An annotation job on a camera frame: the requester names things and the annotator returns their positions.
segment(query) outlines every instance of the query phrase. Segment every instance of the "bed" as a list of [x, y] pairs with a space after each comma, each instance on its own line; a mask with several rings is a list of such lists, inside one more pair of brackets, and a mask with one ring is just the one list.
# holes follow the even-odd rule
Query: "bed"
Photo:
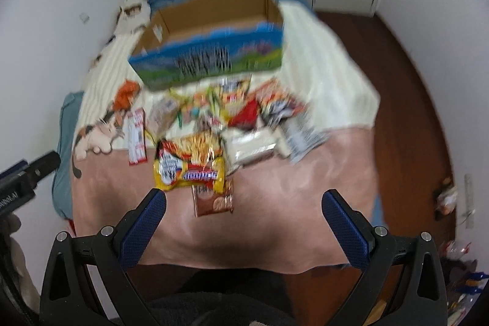
[[[86, 159], [76, 160], [71, 153], [78, 132], [106, 114], [126, 79], [142, 84], [127, 59], [151, 13], [184, 1], [126, 0], [111, 41], [86, 77], [84, 93], [65, 102], [58, 148], [62, 166], [53, 183], [53, 201], [59, 213], [74, 221], [79, 236], [116, 224], [154, 186], [155, 149], [149, 142], [150, 162], [137, 166], [129, 166], [127, 141], [122, 137], [112, 141], [107, 154], [89, 151]], [[134, 5], [140, 5], [137, 15], [131, 12]], [[189, 188], [167, 192], [165, 217], [142, 264], [300, 273], [346, 263], [321, 213], [322, 193], [330, 188], [338, 189], [371, 223], [384, 224], [373, 156], [378, 94], [305, 0], [279, 0], [279, 7], [285, 22], [282, 67], [254, 73], [251, 89], [272, 76], [278, 78], [310, 104], [314, 127], [327, 132], [328, 140], [296, 165], [273, 157], [235, 172], [233, 214], [195, 218]], [[191, 94], [208, 83], [204, 79], [179, 90]], [[143, 89], [133, 108], [148, 112], [161, 96]]]

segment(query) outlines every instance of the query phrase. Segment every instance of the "cardboard box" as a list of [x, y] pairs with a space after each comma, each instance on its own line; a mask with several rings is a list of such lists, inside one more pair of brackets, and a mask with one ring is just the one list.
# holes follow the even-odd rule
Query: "cardboard box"
[[283, 18], [275, 0], [191, 0], [160, 9], [129, 63], [151, 90], [206, 76], [276, 69]]

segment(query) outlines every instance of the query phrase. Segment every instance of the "blue gripper pad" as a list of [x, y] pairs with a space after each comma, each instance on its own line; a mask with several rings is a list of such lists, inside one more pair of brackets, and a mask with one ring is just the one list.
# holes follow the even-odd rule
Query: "blue gripper pad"
[[152, 189], [141, 204], [129, 211], [117, 226], [114, 249], [121, 268], [135, 267], [166, 211], [166, 196]]
[[358, 220], [360, 223], [365, 221], [367, 225], [357, 226], [353, 221], [355, 212], [335, 189], [330, 189], [323, 194], [321, 207], [324, 218], [331, 227], [351, 266], [365, 271], [370, 261], [373, 240], [369, 244], [360, 229], [368, 228], [370, 223], [365, 219]]

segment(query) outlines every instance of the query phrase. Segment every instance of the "wooden floor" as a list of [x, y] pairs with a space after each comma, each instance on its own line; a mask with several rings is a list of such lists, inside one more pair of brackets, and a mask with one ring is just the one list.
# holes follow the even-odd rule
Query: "wooden floor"
[[[455, 219], [434, 220], [432, 192], [451, 175], [443, 134], [431, 101], [409, 58], [377, 18], [320, 13], [381, 95], [375, 153], [385, 220], [391, 233], [429, 231], [437, 244], [454, 237]], [[399, 268], [381, 296], [388, 299]], [[194, 270], [168, 265], [138, 266], [131, 279], [144, 298], [172, 293]], [[359, 277], [355, 269], [316, 268], [287, 275], [300, 325], [322, 326], [334, 315]]]

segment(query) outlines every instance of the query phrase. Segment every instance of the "pink blanket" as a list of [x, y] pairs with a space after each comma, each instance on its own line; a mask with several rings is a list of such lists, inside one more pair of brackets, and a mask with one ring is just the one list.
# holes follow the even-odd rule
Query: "pink blanket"
[[[194, 268], [256, 267], [296, 274], [346, 258], [321, 213], [321, 197], [337, 189], [355, 210], [372, 215], [377, 194], [373, 131], [349, 128], [297, 165], [272, 158], [233, 175], [234, 212], [195, 218], [190, 189], [166, 193], [167, 210], [141, 264]], [[154, 158], [154, 150], [148, 159]], [[116, 225], [153, 187], [153, 164], [129, 166], [126, 150], [89, 153], [75, 162], [73, 218], [79, 236]]]

